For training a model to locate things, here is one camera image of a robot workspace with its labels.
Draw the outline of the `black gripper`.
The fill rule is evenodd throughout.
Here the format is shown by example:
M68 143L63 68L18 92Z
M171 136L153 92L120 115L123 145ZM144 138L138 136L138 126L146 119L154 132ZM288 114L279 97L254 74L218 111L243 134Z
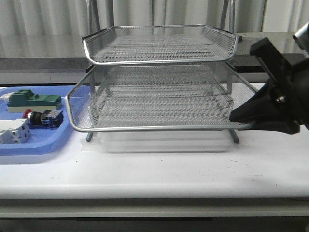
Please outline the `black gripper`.
M267 37L251 46L250 55L259 60L270 78L231 112L229 120L252 122L251 130L299 133L300 125L309 125L309 60L290 64Z

